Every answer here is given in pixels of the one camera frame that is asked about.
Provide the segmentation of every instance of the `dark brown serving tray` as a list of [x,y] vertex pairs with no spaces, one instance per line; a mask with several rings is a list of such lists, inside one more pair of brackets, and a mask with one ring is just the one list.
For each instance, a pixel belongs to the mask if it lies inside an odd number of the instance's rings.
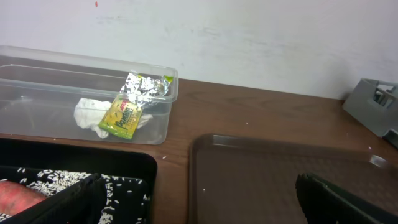
[[190,151],[189,223],[307,223],[295,191],[305,172],[398,215],[397,169],[380,157],[208,134]]

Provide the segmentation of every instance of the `transparent storage box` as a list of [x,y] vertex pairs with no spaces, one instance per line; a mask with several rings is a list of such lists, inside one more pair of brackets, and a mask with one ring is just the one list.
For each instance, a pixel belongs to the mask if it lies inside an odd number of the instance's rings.
[[[74,114],[80,99],[112,103],[131,70],[143,77],[173,77],[165,96],[148,96],[156,104],[142,111],[141,118],[150,118],[147,123],[130,140],[112,134],[103,139],[90,128],[79,127]],[[178,73],[173,68],[0,46],[0,133],[160,144],[177,93]],[[80,109],[97,116],[107,111]]]

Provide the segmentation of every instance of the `wooden table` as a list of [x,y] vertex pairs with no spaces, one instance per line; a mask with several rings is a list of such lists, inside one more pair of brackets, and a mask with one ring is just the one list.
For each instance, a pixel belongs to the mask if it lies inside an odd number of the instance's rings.
[[[390,161],[398,153],[342,110],[341,100],[180,80],[166,141],[159,146],[57,139],[59,143],[144,152],[158,163],[154,223],[187,222],[188,151],[202,134],[372,151]],[[53,138],[0,137],[53,142]]]

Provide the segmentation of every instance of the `red potato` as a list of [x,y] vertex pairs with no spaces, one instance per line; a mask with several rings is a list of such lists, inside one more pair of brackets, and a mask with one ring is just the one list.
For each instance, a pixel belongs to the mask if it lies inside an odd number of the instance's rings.
[[46,197],[21,184],[0,182],[0,212],[15,215],[45,200]]

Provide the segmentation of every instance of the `white wall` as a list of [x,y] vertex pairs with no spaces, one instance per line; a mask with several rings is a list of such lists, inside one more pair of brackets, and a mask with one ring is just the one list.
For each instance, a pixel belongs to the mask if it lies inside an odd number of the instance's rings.
[[340,98],[398,82],[397,0],[0,0],[0,44]]

